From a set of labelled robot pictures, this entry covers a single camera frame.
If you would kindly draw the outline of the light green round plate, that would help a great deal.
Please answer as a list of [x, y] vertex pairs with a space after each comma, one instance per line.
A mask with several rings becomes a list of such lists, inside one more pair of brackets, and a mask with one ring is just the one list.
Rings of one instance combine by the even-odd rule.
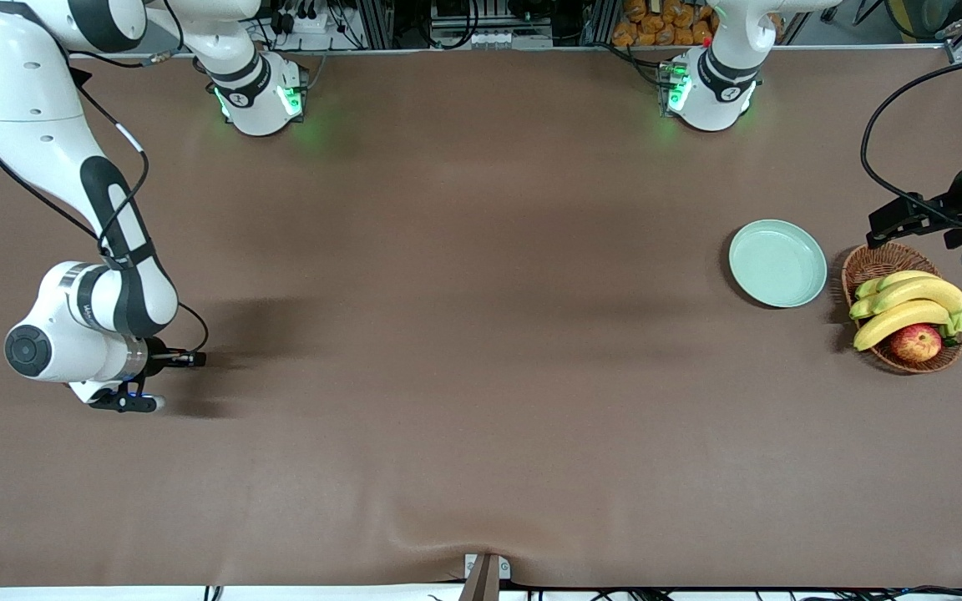
[[727, 252], [734, 281], [774, 308], [804, 306], [828, 282], [828, 260], [805, 229], [785, 220], [756, 220], [737, 230]]

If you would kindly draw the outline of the brown wicker basket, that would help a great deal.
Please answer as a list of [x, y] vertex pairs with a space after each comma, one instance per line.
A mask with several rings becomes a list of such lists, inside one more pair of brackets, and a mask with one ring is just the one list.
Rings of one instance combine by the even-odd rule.
[[[939, 270], [925, 255], [908, 245], [889, 242], [871, 250], [867, 245], [850, 250], [845, 255], [840, 270], [841, 290], [845, 305], [851, 306], [858, 300], [858, 288], [871, 279], [885, 277], [898, 271], [923, 271], [930, 276], [940, 277]], [[923, 362], [909, 362], [892, 351], [890, 343], [879, 342], [868, 350], [874, 364], [885, 365], [890, 372], [908, 374], [929, 374], [954, 365], [962, 354], [962, 332], [952, 339], [951, 345], [943, 346], [935, 357]]]

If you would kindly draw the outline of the small greenish yellow banana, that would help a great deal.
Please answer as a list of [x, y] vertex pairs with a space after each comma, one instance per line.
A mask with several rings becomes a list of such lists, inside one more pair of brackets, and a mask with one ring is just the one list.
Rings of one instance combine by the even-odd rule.
[[899, 282], [906, 281], [909, 279], [917, 278], [935, 278], [939, 277], [935, 274], [928, 273], [928, 271], [923, 270], [902, 270], [895, 271], [893, 274], [886, 276], [869, 279], [863, 282], [862, 285], [858, 286], [855, 290], [856, 300], [862, 300], [862, 298], [867, 298], [868, 296], [878, 294], [881, 290], [889, 288], [889, 286], [898, 284]]

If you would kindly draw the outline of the large yellow banana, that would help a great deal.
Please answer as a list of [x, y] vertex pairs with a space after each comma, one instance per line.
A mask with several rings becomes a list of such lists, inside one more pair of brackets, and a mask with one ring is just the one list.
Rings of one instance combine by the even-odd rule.
[[932, 300], [910, 300], [871, 316], [853, 339], [856, 351], [866, 351], [902, 328], [917, 325], [948, 325], [949, 312]]
[[871, 318], [904, 303], [921, 300], [940, 305], [951, 316], [962, 315], [962, 290], [943, 279], [919, 277], [899, 281], [874, 295], [856, 300], [850, 307], [850, 318]]

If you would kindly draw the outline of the red yellow apple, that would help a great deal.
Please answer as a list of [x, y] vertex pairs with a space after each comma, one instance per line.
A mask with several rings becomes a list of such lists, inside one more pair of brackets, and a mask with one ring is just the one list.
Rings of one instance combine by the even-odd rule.
[[890, 353], [905, 364], [931, 361], [944, 347], [938, 328], [925, 323], [906, 326], [889, 337]]

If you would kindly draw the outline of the pile of orange round items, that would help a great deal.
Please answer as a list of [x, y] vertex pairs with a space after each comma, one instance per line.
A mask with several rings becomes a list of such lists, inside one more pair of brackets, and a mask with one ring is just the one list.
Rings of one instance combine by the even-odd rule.
[[623, 0], [622, 10], [610, 40], [616, 47], [706, 45], [719, 27], [705, 0]]

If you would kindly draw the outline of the brown table mat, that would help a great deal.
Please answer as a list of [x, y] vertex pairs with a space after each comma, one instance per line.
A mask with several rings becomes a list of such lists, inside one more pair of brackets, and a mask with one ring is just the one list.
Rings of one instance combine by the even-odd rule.
[[[3, 340], [95, 244], [0, 170], [0, 586], [446, 581], [962, 587], [962, 357], [853, 351], [839, 271], [890, 194], [870, 114], [943, 50], [782, 49], [702, 134], [605, 51], [332, 56], [252, 139], [186, 58], [88, 87], [209, 364], [150, 415], [17, 376]], [[805, 229], [816, 300], [727, 252]], [[959, 254], [913, 237], [962, 289]]]

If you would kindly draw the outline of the white power strip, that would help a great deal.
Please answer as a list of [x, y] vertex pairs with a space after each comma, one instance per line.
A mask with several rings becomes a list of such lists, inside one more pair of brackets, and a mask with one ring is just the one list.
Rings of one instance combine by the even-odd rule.
[[271, 0], [271, 29], [275, 34], [326, 33], [332, 16], [327, 0]]

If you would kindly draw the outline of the aluminium profile post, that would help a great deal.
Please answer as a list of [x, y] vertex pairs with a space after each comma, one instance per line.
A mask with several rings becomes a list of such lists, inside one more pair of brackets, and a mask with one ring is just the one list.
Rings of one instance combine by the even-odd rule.
[[364, 46], [387, 50], [393, 46], [396, 0], [354, 0], [362, 24]]
[[610, 44], [622, 16], [621, 0], [583, 0], [580, 45]]

